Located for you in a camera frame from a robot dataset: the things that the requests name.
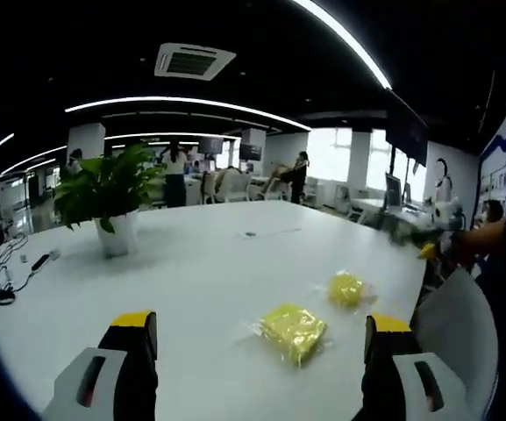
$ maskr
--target white flower pot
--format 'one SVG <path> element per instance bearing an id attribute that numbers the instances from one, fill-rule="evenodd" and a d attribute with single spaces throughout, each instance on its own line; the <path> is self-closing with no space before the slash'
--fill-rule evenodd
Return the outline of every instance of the white flower pot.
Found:
<path id="1" fill-rule="evenodd" d="M 113 234 L 103 229 L 100 219 L 101 218 L 95 218 L 94 221 L 98 238 L 103 245 L 105 257 L 124 256 L 128 253 L 134 253 L 138 249 L 136 240 L 138 210 L 133 210 L 125 215 L 110 218 L 110 223 L 114 228 Z"/>

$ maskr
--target green leaves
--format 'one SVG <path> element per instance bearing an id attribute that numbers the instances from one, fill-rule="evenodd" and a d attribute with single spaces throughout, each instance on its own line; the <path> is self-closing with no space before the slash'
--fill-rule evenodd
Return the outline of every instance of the green leaves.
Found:
<path id="1" fill-rule="evenodd" d="M 114 233 L 114 227 L 110 223 L 109 218 L 101 218 L 101 228 L 103 228 L 105 231 L 109 232 L 110 234 Z"/>
<path id="2" fill-rule="evenodd" d="M 150 203 L 150 182 L 162 168 L 144 169 L 153 156 L 142 145 L 129 146 L 119 156 L 81 161 L 82 171 L 71 175 L 55 191 L 55 208 L 67 227 L 101 218 L 106 232 L 114 232 L 110 217 L 124 215 Z"/>

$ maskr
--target air conditioner vent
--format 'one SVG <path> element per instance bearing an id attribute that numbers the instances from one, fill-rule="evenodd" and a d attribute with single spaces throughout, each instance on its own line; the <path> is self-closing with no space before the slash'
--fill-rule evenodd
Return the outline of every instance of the air conditioner vent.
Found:
<path id="1" fill-rule="evenodd" d="M 235 56 L 214 48 L 167 43 L 160 47 L 155 75 L 211 81 Z"/>

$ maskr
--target ceiling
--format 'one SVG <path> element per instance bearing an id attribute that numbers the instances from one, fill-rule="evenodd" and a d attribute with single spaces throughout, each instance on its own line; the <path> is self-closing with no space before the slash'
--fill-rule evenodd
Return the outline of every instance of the ceiling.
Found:
<path id="1" fill-rule="evenodd" d="M 394 92 L 428 124 L 430 139 L 480 152 L 506 111 L 506 6 L 317 3 L 372 55 Z M 0 38 L 0 140 L 15 133 L 0 147 L 0 172 L 64 145 L 69 127 L 95 121 L 103 123 L 107 136 L 226 133 L 257 125 L 270 132 L 301 131 L 270 118 L 192 103 L 119 103 L 64 112 L 104 99 L 193 97 L 311 127 L 361 129 L 384 127 L 382 111 L 390 104 L 390 94 L 353 50 L 290 0 L 107 5 L 95 11 L 56 9 L 44 18 L 32 11 L 32 18 L 20 21 L 0 15 Z M 210 82 L 157 77 L 153 69 L 165 42 L 237 56 Z"/>

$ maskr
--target potted plant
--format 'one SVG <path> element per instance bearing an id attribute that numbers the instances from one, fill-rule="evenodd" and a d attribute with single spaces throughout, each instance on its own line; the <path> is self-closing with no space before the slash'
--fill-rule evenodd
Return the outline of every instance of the potted plant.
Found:
<path id="1" fill-rule="evenodd" d="M 56 188 L 55 208 L 61 222 L 73 224 L 93 219 L 107 257 L 136 249 L 136 220 L 139 206 L 151 203 L 150 181 L 160 168 L 144 168 L 153 156 L 141 146 L 129 146 L 119 156 L 81 161 L 82 170 L 69 175 Z"/>

